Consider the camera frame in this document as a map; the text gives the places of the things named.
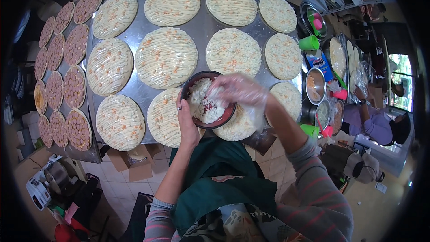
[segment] purple shirt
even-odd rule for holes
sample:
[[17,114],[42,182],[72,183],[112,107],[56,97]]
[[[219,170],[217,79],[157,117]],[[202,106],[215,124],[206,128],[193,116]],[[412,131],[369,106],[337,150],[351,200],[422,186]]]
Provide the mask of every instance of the purple shirt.
[[344,112],[344,122],[350,124],[349,135],[356,136],[363,134],[372,138],[379,145],[385,145],[393,140],[390,122],[384,116],[384,110],[377,110],[368,106],[370,119],[361,123],[360,106],[346,105]]

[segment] plastic glove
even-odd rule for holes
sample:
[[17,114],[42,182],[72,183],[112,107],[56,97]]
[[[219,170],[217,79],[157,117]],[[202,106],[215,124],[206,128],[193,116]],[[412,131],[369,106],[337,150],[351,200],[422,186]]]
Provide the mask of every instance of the plastic glove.
[[207,95],[228,103],[238,103],[250,115],[253,125],[261,131],[265,125],[264,110],[269,90],[240,73],[218,76],[208,89]]

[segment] pink scoop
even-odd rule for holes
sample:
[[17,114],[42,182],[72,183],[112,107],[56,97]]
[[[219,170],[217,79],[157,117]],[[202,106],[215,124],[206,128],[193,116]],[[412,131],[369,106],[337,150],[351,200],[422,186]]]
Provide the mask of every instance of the pink scoop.
[[318,20],[318,19],[315,19],[315,20],[313,20],[312,22],[314,23],[314,26],[315,26],[315,28],[316,28],[317,30],[320,30],[320,29],[323,27],[323,24],[322,24],[322,23],[321,23],[321,21],[320,21],[320,20]]

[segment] grated cheese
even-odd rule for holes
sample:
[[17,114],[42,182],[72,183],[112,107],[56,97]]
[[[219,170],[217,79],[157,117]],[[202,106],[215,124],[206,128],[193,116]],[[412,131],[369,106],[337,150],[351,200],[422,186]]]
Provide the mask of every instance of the grated cheese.
[[213,123],[221,118],[225,111],[221,102],[212,97],[216,95],[216,93],[211,94],[211,96],[206,96],[206,92],[211,84],[212,81],[210,78],[202,78],[190,87],[190,92],[188,94],[191,116],[206,124]]

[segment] gloved hand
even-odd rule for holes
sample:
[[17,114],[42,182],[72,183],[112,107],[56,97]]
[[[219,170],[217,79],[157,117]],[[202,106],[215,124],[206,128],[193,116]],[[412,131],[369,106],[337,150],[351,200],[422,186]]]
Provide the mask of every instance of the gloved hand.
[[263,109],[266,107],[269,90],[261,87],[245,74],[234,73],[218,76],[209,87],[208,95],[228,103]]

